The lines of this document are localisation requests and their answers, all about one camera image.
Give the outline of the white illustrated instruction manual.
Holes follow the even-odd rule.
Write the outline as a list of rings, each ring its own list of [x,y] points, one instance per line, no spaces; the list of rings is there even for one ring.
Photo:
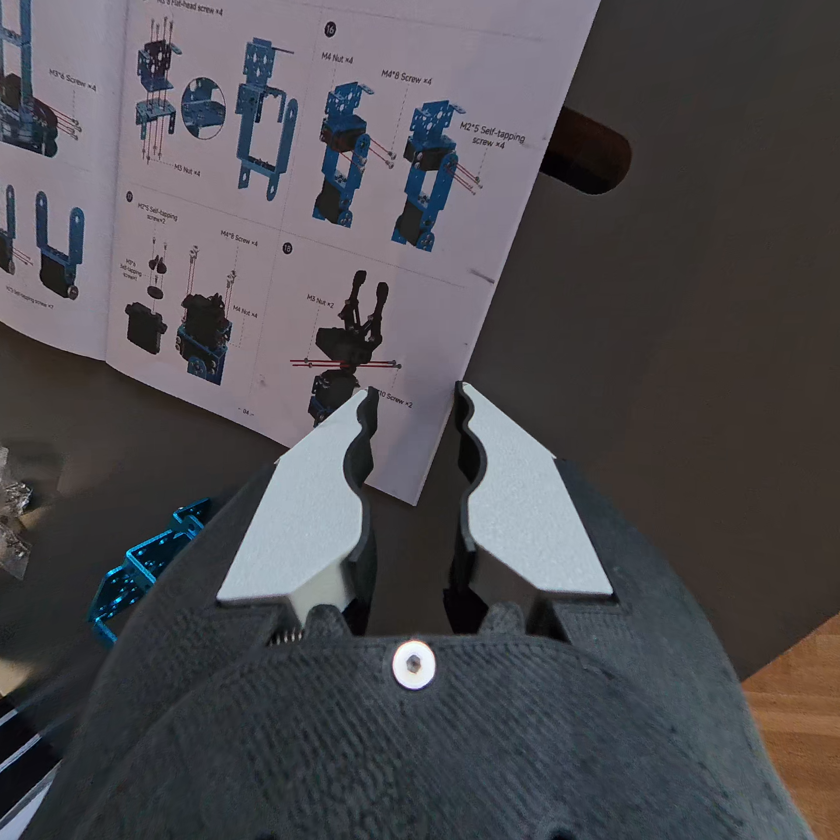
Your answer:
[[[2,2],[2,324],[415,503],[600,2]]]

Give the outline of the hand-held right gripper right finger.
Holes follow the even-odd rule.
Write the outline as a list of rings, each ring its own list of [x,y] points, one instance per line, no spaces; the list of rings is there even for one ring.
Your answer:
[[[451,589],[481,601],[612,598],[553,454],[464,381],[455,385],[455,423],[468,486]]]

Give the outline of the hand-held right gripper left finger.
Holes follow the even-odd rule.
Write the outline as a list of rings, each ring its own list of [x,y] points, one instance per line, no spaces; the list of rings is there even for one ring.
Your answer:
[[[373,468],[380,395],[359,391],[277,463],[217,592],[223,606],[286,603],[370,613],[376,550],[361,489]]]

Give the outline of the dark grey desk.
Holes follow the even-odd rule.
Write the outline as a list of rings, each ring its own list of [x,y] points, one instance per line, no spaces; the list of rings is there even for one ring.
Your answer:
[[[661,552],[742,678],[838,612],[838,2],[604,2],[568,96],[623,182],[539,175],[465,378]],[[283,447],[3,328],[47,503],[2,573],[2,693],[70,706],[100,577]]]

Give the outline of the blue metal bracket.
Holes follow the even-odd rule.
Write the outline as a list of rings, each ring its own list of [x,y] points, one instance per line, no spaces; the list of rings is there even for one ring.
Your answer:
[[[176,555],[205,528],[212,505],[212,499],[205,497],[176,509],[167,530],[128,549],[121,564],[101,578],[87,621],[106,649],[118,640],[108,622],[144,597]]]

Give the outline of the scatter of clear parts bags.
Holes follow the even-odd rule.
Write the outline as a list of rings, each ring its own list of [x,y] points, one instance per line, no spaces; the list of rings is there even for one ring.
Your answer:
[[[14,477],[9,450],[1,447],[1,567],[18,581],[25,577],[32,546],[26,540],[21,517],[26,512],[32,490]]]

